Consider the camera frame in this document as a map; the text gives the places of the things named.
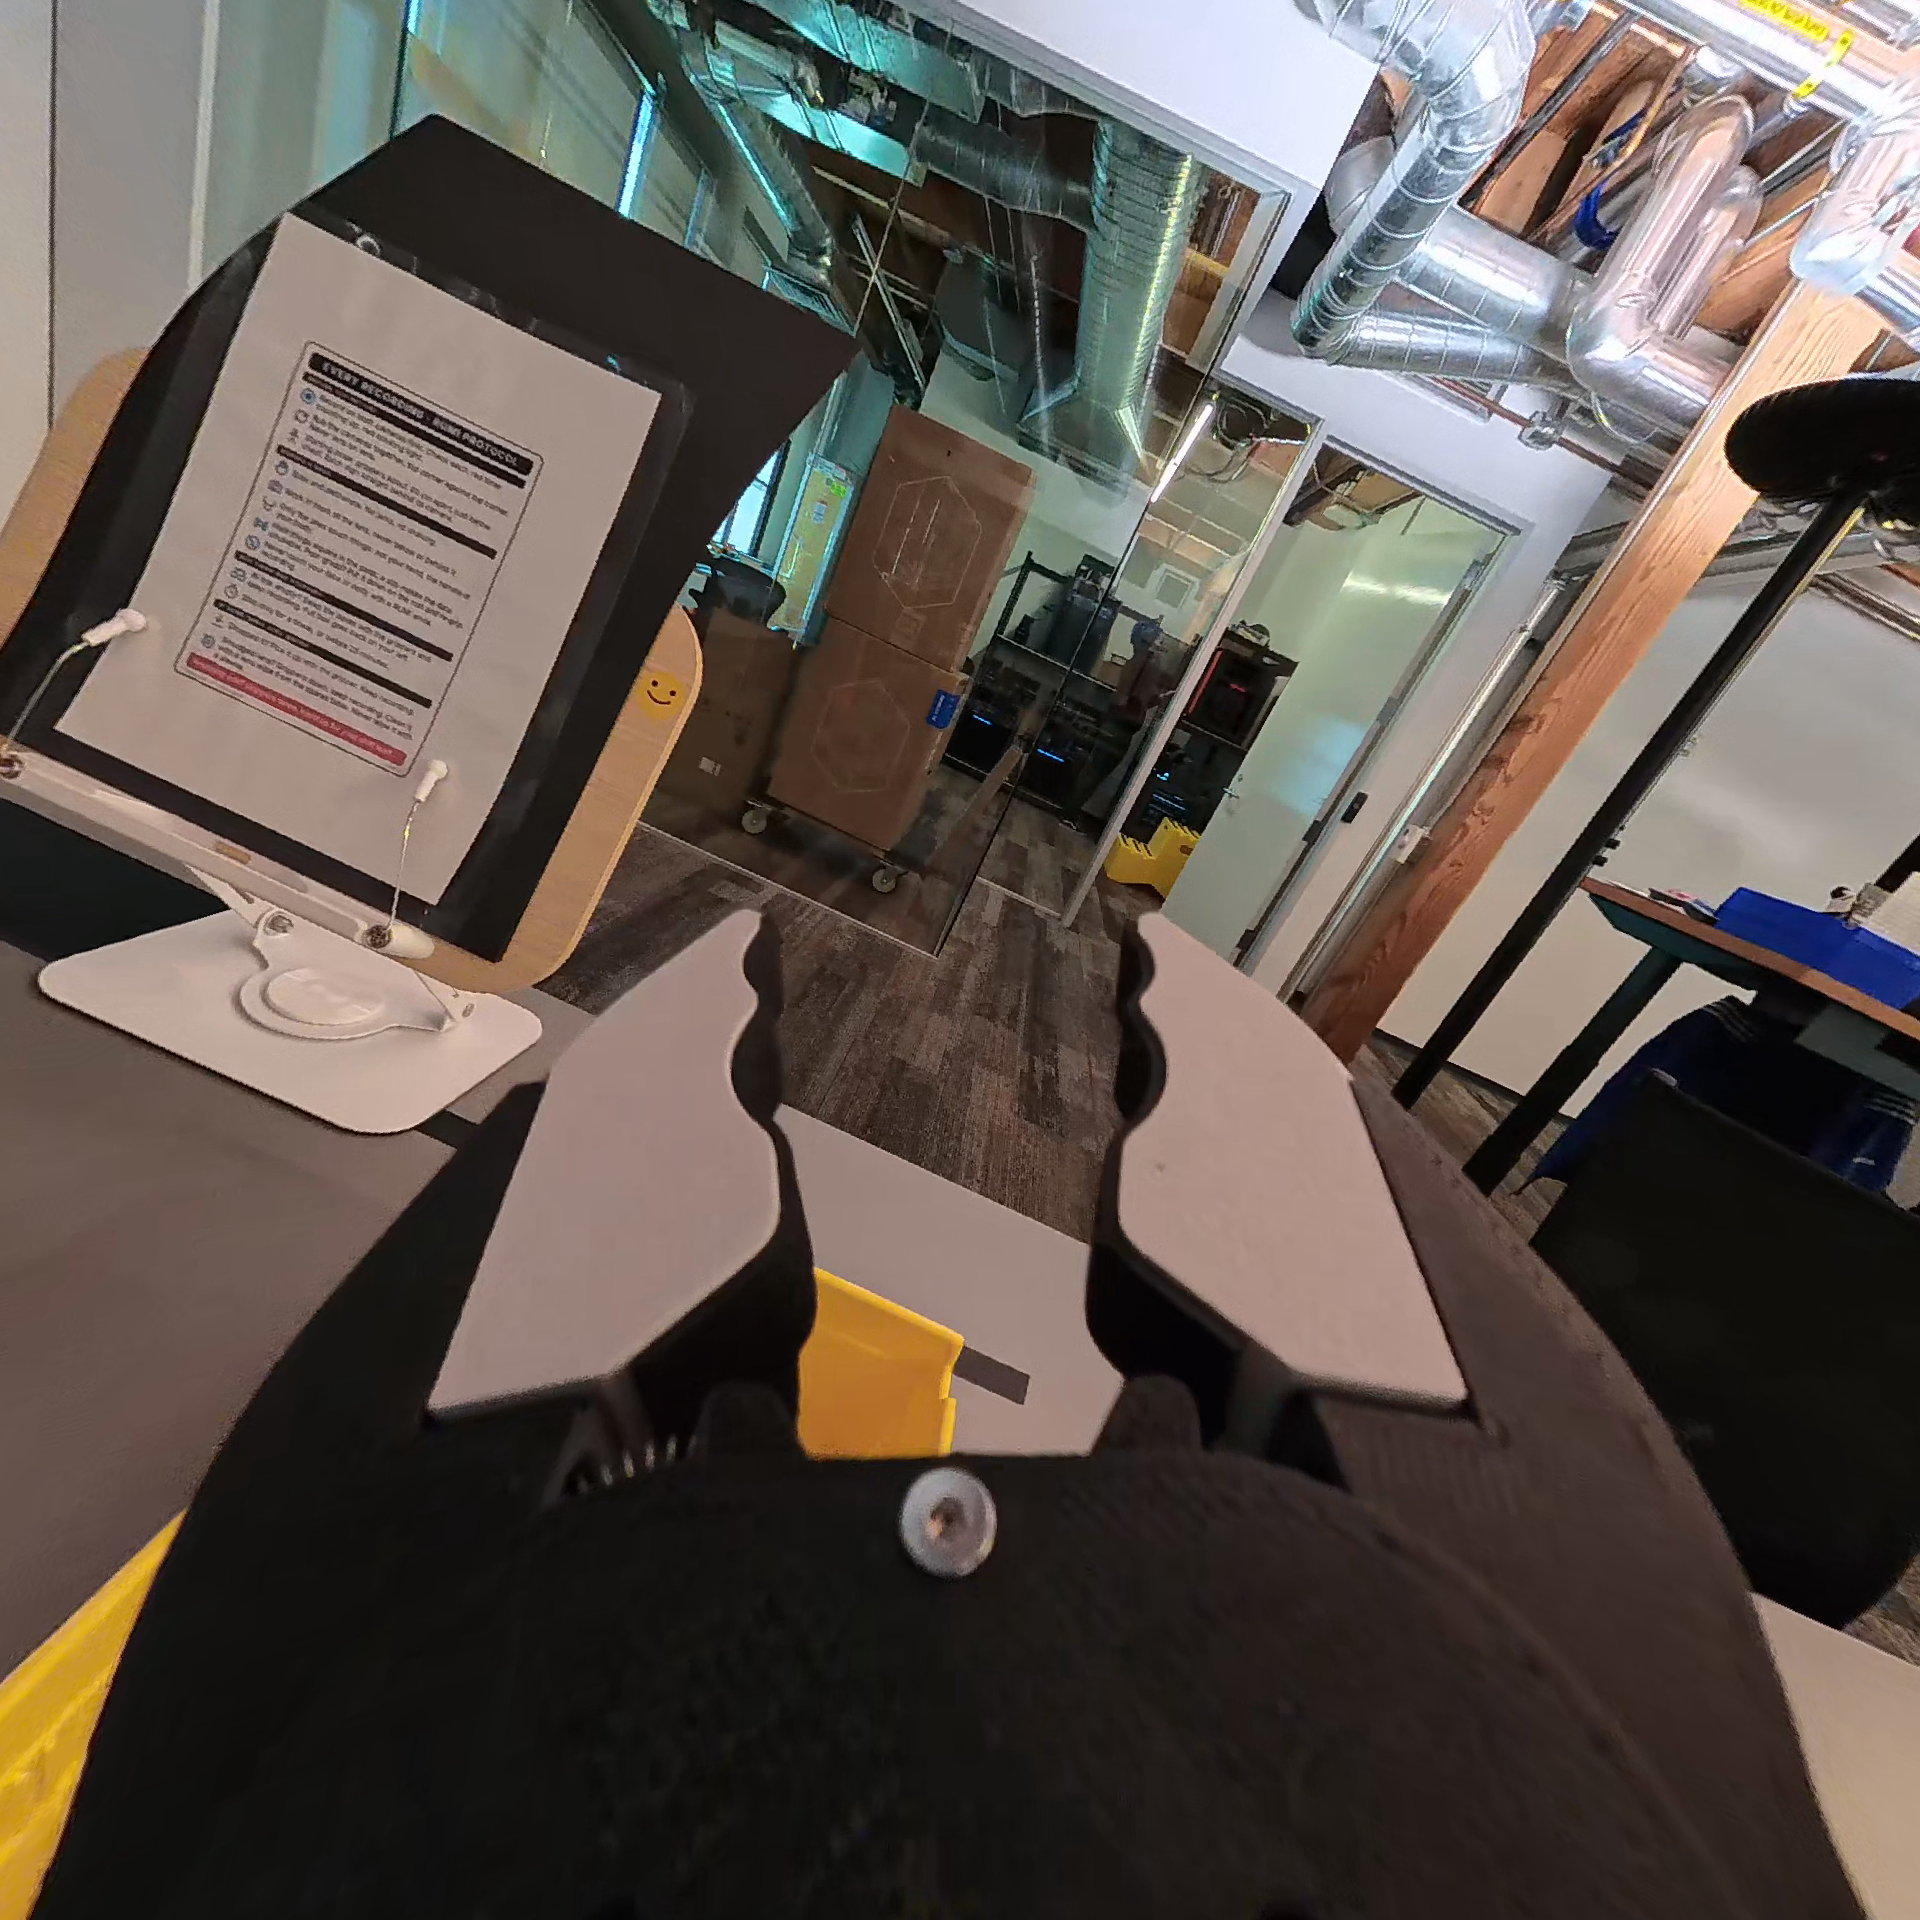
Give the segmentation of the instruction sheet in clear sleeve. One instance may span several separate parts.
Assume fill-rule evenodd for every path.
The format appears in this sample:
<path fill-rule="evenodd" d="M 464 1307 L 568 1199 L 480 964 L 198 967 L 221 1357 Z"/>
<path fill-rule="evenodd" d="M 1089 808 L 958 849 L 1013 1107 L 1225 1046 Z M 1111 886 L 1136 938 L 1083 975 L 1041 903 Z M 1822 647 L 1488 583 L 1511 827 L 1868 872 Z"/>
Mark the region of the instruction sheet in clear sleeve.
<path fill-rule="evenodd" d="M 46 755 L 424 910 L 527 811 L 672 438 L 655 377 L 286 215 L 182 351 L 161 511 Z"/>

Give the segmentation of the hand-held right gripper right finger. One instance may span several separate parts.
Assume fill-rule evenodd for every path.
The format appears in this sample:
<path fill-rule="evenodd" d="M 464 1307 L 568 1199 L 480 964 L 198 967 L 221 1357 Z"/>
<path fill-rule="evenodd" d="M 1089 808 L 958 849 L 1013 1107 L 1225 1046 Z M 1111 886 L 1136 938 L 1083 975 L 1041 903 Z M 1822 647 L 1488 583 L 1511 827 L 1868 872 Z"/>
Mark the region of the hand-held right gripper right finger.
<path fill-rule="evenodd" d="M 1164 913 L 1121 938 L 1116 1022 L 1089 1335 L 1121 1381 L 1268 1462 L 1322 1403 L 1473 1413 L 1350 1070 Z"/>

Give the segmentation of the white stand base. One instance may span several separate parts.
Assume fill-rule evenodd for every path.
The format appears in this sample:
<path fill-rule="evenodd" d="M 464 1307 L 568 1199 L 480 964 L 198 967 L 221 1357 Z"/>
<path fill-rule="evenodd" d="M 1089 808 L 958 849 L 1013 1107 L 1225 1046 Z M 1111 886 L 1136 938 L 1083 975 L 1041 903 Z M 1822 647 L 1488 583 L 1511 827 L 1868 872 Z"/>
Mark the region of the white stand base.
<path fill-rule="evenodd" d="M 7 741 L 5 793 L 218 899 L 46 964 L 39 988 L 73 1011 L 367 1137 L 440 1114 L 544 1041 L 531 1007 L 456 984 L 421 928 L 75 766 Z"/>

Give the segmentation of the white door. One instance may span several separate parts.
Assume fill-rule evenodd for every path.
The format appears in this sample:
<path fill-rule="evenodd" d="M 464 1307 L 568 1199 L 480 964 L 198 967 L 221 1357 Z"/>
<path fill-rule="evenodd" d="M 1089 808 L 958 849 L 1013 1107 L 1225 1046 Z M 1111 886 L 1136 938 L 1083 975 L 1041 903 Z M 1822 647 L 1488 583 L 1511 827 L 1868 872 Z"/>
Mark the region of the white door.
<path fill-rule="evenodd" d="M 1293 672 L 1258 720 L 1165 898 L 1231 964 L 1313 867 L 1333 796 L 1450 639 L 1511 527 L 1357 463 L 1288 511 L 1240 610 Z"/>

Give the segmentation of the black backing sheet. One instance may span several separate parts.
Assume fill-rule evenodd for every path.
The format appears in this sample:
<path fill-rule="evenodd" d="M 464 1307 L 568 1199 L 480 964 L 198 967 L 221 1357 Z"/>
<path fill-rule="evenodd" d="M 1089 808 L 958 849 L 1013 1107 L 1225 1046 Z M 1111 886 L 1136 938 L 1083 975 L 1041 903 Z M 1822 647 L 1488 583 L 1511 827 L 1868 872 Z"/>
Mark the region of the black backing sheet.
<path fill-rule="evenodd" d="M 646 519 L 561 727 L 544 732 L 553 758 L 527 784 L 508 847 L 485 858 L 471 887 L 436 910 L 402 886 L 345 894 L 387 908 L 396 922 L 424 926 L 429 938 L 501 955 L 720 511 L 772 438 L 845 370 L 851 338 L 480 133 L 426 118 L 241 243 L 136 357 L 67 523 L 21 610 L 5 625 L 5 743 L 46 755 L 36 717 L 73 689 L 75 669 L 88 669 L 111 639 L 145 625 L 134 610 L 111 615 L 107 587 L 136 577 L 131 537 L 147 511 L 161 511 L 153 446 L 159 428 L 185 416 L 182 351 L 208 341 L 207 314 L 237 311 L 233 262 L 255 262 L 285 217 L 310 217 L 450 270 L 490 311 L 608 351 L 622 370 L 655 377 L 672 401 L 668 449 L 646 463 Z M 313 874 L 253 832 L 218 835 Z"/>

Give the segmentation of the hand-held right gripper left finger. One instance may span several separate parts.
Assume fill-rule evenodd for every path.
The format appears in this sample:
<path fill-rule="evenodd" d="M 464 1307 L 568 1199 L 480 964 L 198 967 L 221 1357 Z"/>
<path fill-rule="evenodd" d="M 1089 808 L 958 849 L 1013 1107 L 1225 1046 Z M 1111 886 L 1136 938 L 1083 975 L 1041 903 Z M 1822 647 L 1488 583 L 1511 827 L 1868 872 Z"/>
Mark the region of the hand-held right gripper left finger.
<path fill-rule="evenodd" d="M 784 943 L 734 910 L 553 1064 L 426 1394 L 436 1425 L 558 1413 L 555 1477 L 799 1447 L 814 1245 L 784 1107 Z"/>

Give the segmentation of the instruction sheet on stand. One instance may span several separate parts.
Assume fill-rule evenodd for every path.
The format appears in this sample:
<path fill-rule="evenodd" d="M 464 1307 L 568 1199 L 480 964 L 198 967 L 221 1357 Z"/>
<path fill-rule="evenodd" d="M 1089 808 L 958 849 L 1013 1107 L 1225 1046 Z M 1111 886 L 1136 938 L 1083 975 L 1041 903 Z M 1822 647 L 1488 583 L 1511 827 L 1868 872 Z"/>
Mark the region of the instruction sheet on stand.
<path fill-rule="evenodd" d="M 685 610 L 668 615 L 650 667 L 681 675 L 694 696 L 702 647 Z M 233 913 L 286 913 L 440 988 L 516 993 L 558 971 L 580 943 L 684 722 L 646 727 L 634 691 L 625 697 L 501 955 L 393 922 L 387 908 L 348 899 L 103 780 L 21 752 L 21 771 L 5 780 L 5 938 L 43 951 L 103 948 L 186 920 L 179 898 L 194 891 Z"/>

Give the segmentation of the black floor lamp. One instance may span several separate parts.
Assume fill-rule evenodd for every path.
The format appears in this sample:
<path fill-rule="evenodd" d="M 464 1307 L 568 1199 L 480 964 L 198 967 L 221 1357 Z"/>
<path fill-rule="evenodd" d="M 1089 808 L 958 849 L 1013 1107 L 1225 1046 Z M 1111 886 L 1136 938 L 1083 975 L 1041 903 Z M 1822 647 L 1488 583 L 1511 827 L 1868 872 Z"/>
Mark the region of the black floor lamp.
<path fill-rule="evenodd" d="M 1395 1084 L 1401 1107 L 1416 1107 L 1452 1061 L 1499 990 L 1541 943 L 1578 886 L 1631 827 L 1685 743 L 1704 727 L 1727 689 L 1787 621 L 1818 569 L 1857 528 L 1865 514 L 1912 519 L 1918 511 L 1918 380 L 1906 373 L 1848 373 L 1794 387 L 1749 406 L 1727 431 L 1727 467 L 1775 503 L 1808 503 L 1811 523 L 1794 538 L 1765 587 L 1727 630 L 1718 651 L 1664 713 L 1651 738 L 1557 860 L 1488 964 L 1442 1011 L 1427 1043 Z"/>

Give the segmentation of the silver ceiling duct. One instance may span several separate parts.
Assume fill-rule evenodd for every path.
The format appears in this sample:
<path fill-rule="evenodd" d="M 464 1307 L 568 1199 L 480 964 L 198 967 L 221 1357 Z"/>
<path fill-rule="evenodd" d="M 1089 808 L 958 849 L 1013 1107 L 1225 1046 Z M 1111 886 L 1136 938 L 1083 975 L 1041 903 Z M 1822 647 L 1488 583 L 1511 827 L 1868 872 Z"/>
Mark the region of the silver ceiling duct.
<path fill-rule="evenodd" d="M 1466 209 L 1546 129 L 1526 113 L 1541 40 L 1589 4 L 1299 4 L 1332 40 L 1405 87 L 1401 129 L 1324 187 L 1332 250 L 1293 302 L 1299 351 L 1343 366 L 1481 387 L 1559 387 L 1617 435 L 1685 435 L 1734 360 L 1693 337 L 1716 280 L 1754 239 L 1761 110 L 1827 122 L 1827 182 L 1799 210 L 1787 270 L 1860 302 L 1918 344 L 1918 4 L 1605 4 L 1677 63 L 1596 146 L 1613 162 L 1529 243 Z"/>

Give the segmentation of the black equipment rack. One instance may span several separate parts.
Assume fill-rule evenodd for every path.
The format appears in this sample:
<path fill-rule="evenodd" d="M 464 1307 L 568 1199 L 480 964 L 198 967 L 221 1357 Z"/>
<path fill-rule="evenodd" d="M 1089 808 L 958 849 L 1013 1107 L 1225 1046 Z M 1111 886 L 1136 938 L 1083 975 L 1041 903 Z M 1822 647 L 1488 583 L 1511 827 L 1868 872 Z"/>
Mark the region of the black equipment rack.
<path fill-rule="evenodd" d="M 1192 653 L 1161 615 L 1119 599 L 1113 577 L 1116 565 L 1099 554 L 1073 572 L 1023 556 L 993 639 L 969 659 L 972 691 L 945 758 L 988 771 L 1003 747 L 1020 747 L 1020 793 L 1089 835 L 1136 780 Z M 1121 832 L 1202 832 L 1293 669 L 1266 625 L 1227 625 Z"/>

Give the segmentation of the yellow plastic bin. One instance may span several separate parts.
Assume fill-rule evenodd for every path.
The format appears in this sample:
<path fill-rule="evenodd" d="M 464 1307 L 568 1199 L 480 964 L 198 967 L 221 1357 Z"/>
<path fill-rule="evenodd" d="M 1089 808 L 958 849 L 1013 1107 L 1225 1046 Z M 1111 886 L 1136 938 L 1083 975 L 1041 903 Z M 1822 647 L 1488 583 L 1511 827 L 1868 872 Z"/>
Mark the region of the yellow plastic bin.
<path fill-rule="evenodd" d="M 945 1455 L 962 1337 L 818 1269 L 814 1335 L 799 1377 L 812 1455 Z M 79 1794 L 131 1626 L 182 1517 L 145 1543 L 5 1681 L 5 1915 L 29 1915 Z"/>

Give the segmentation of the wooden post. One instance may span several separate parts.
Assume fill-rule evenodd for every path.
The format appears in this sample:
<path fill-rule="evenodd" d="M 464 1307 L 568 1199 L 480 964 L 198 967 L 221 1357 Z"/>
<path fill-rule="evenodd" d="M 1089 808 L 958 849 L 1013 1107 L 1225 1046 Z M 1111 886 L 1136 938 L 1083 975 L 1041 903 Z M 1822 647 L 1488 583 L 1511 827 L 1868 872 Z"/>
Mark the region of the wooden post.
<path fill-rule="evenodd" d="M 1754 503 L 1723 455 L 1742 407 L 1787 387 L 1855 370 L 1883 332 L 1865 298 L 1797 280 L 1598 560 L 1559 646 L 1485 752 L 1423 849 L 1396 868 L 1302 1001 L 1309 1028 L 1352 1061 L 1514 828 L 1551 790 L 1596 717 L 1642 659 L 1704 565 Z"/>

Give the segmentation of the blue storage bin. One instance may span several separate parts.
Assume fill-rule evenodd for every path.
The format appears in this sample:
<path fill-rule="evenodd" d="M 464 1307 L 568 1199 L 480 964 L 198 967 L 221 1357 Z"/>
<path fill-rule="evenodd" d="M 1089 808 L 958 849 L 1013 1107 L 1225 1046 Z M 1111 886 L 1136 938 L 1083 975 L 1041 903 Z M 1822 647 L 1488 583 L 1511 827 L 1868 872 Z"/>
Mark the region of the blue storage bin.
<path fill-rule="evenodd" d="M 1918 1002 L 1918 951 L 1839 913 L 1741 887 L 1718 903 L 1716 926 L 1885 1007 Z"/>

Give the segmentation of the wooden standing desk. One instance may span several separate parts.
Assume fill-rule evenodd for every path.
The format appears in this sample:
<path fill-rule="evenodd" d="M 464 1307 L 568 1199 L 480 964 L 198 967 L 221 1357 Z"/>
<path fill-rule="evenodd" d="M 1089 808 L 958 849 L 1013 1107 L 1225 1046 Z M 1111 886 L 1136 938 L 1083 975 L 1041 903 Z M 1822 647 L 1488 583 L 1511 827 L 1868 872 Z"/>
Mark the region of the wooden standing desk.
<path fill-rule="evenodd" d="M 1622 1043 L 1622 1033 L 1685 967 L 1736 988 L 1787 988 L 1799 996 L 1797 1015 L 1802 1024 L 1797 1041 L 1806 1049 L 1895 1095 L 1918 1096 L 1913 1011 L 1633 887 L 1583 877 L 1582 894 L 1596 903 L 1616 931 L 1637 940 L 1642 955 L 1469 1156 L 1466 1176 L 1479 1191 L 1494 1194 L 1505 1185 L 1551 1119 L 1563 1112 L 1564 1101 L 1604 1064 L 1605 1054 Z"/>

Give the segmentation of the large cardboard box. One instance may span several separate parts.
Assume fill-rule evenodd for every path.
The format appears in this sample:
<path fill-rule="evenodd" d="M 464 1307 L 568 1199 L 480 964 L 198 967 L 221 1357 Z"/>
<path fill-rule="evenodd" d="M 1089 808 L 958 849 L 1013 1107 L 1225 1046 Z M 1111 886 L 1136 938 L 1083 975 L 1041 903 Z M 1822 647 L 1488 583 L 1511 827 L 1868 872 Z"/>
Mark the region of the large cardboard box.
<path fill-rule="evenodd" d="M 761 790 L 799 653 L 788 631 L 735 610 L 707 610 L 700 639 L 705 678 L 658 793 L 712 813 L 741 811 Z"/>
<path fill-rule="evenodd" d="M 832 565 L 826 618 L 961 667 L 1036 491 L 1027 460 L 896 406 Z"/>

